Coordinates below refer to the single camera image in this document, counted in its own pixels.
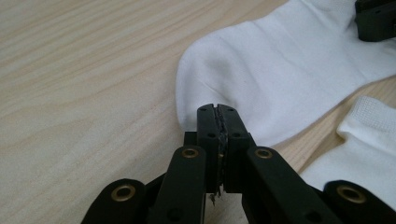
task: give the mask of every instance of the wood grain surface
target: wood grain surface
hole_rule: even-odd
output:
[[[0,223],[79,223],[109,183],[148,183],[182,145],[177,63],[195,40],[285,1],[0,1]],[[342,144],[357,95],[396,106],[396,77],[371,84],[275,146],[296,171]],[[247,223],[240,196],[206,223]]]

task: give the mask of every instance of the white sock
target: white sock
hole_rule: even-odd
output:
[[[354,0],[291,0],[257,21],[196,41],[177,70],[177,116],[236,108],[259,145],[297,134],[358,87],[396,74],[396,39],[358,39]]]
[[[323,189],[344,179],[370,190],[396,210],[396,109],[360,97],[337,129],[346,142],[314,161],[302,178]]]

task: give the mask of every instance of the white cloth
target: white cloth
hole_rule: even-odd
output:
[[[291,0],[270,15],[216,31],[184,53],[177,116],[195,131],[196,109],[238,110],[259,145],[319,119],[358,87],[396,74],[396,40],[358,39],[354,0]]]
[[[323,189],[348,180],[396,210],[396,109],[361,96],[337,129],[345,143],[314,161],[302,178]]]

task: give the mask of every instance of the ribbed fabric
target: ribbed fabric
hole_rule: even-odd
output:
[[[345,143],[314,161],[302,178],[317,189],[332,180],[354,182],[396,210],[396,109],[361,96],[337,132]]]

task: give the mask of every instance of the brass rivet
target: brass rivet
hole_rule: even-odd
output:
[[[134,188],[134,186],[124,184],[118,186],[116,189],[113,190],[113,192],[111,192],[111,198],[116,202],[125,202],[134,197],[135,193],[136,189]]]
[[[181,155],[185,158],[194,158],[198,156],[198,150],[194,148],[187,148],[181,152]]]
[[[338,186],[337,193],[345,200],[348,200],[352,203],[365,203],[367,200],[364,194],[347,185]]]
[[[257,157],[260,157],[262,159],[270,159],[273,156],[270,150],[263,148],[257,149],[254,153],[256,154]]]

